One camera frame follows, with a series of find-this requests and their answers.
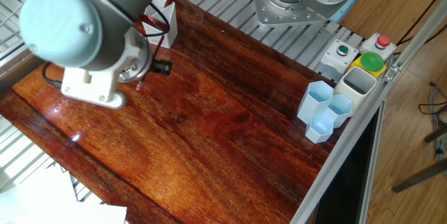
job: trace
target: black cable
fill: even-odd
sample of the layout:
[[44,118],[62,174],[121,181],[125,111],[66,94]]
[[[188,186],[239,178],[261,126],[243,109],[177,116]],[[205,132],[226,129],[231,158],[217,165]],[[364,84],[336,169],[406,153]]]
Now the black cable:
[[[444,105],[441,109],[437,110],[436,112],[423,112],[421,110],[421,106],[430,106],[430,105]],[[442,103],[428,103],[428,104],[419,104],[418,105],[419,108],[419,112],[422,114],[426,114],[426,115],[433,115],[433,114],[439,114],[441,112],[443,112],[446,108],[447,108],[447,101],[446,102],[442,102]]]
[[[445,24],[440,30],[438,30],[438,32],[436,32],[433,36],[431,36],[430,38],[428,38],[426,41],[425,41],[425,43],[424,44],[427,44],[427,43],[429,43],[431,40],[433,40],[433,39],[435,39],[437,36],[439,36],[439,34],[441,34],[443,31],[445,31],[447,29],[447,24]],[[410,38],[408,38],[408,39],[405,39],[405,40],[403,40],[402,41],[402,43],[406,43],[406,42],[408,42],[408,41],[410,41],[411,39],[413,39],[413,36],[412,37],[410,37]],[[393,55],[398,55],[398,54],[401,54],[402,52],[396,52],[396,53],[393,53]]]
[[402,36],[402,38],[399,40],[399,42],[397,42],[396,46],[399,46],[403,43],[403,40],[411,33],[411,31],[414,29],[414,27],[416,27],[416,25],[422,20],[422,18],[425,16],[425,14],[428,12],[428,10],[433,6],[433,4],[436,1],[437,0],[432,0],[432,2],[427,6],[427,8],[424,10],[424,12],[422,12],[422,14],[420,14],[419,18],[413,23],[413,25],[410,27],[410,29],[404,34],[404,36]]
[[163,19],[163,21],[166,23],[166,25],[168,26],[168,30],[167,31],[162,31],[160,33],[153,33],[153,34],[145,34],[145,37],[152,37],[152,36],[162,36],[162,35],[166,35],[169,31],[170,31],[170,25],[169,25],[169,21],[168,19],[166,19],[166,16],[153,4],[150,3],[149,4],[160,16],[161,19]]
[[[428,38],[427,41],[426,41],[425,43],[428,43],[428,42],[430,42],[431,40],[433,40],[434,38],[436,38],[439,34],[441,34],[444,30],[446,30],[446,28],[447,28],[447,24],[445,24],[440,30],[438,30],[438,32],[436,32],[432,37]],[[408,39],[403,40],[403,41],[401,42],[401,44],[402,44],[402,43],[406,43],[406,42],[410,41],[411,39],[413,39],[413,36],[410,37],[410,38],[408,38]]]
[[50,62],[47,62],[45,64],[45,66],[42,69],[42,78],[48,83],[51,84],[54,88],[58,88],[61,89],[62,87],[62,82],[61,81],[56,81],[56,80],[51,80],[50,78],[47,77],[46,71],[48,66],[50,66]]

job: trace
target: wood grain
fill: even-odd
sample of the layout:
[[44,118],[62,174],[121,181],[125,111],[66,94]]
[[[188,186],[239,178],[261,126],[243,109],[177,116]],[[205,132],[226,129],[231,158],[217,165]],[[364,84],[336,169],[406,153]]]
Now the wood grain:
[[392,42],[397,43],[431,1],[358,0],[358,3],[342,21],[342,25],[366,38],[378,32],[389,36]]
[[296,118],[307,85],[324,79],[188,1],[176,6],[179,35],[159,52],[172,75],[150,75],[140,93],[120,84],[122,109],[64,97],[38,69],[0,114],[106,203],[128,206],[133,223],[288,223],[344,128],[313,144]]

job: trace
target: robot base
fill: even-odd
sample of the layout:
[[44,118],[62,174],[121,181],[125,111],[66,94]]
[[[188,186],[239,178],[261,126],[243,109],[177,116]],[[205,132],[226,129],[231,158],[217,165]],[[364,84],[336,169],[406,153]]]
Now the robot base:
[[323,24],[327,20],[340,22],[357,0],[321,3],[317,0],[300,0],[285,3],[280,0],[253,0],[258,22],[264,27],[289,27]]

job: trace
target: hexagonal cup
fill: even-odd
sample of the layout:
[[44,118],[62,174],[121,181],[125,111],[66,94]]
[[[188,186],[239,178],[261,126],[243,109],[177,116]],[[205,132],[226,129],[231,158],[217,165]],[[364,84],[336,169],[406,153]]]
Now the hexagonal cup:
[[333,89],[323,81],[312,82],[298,107],[298,118],[309,124],[312,116],[323,113],[332,100]]
[[325,114],[313,116],[306,127],[306,137],[315,144],[325,142],[332,135],[334,121]]
[[324,113],[334,121],[334,128],[339,128],[351,116],[352,102],[343,94],[334,95]]

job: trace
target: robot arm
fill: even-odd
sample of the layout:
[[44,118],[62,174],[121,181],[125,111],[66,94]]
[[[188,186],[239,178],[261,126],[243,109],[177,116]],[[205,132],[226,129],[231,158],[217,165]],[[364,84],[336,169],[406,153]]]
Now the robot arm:
[[38,57],[65,68],[64,95],[118,108],[118,82],[141,78],[153,62],[132,25],[152,0],[27,0],[22,37]]

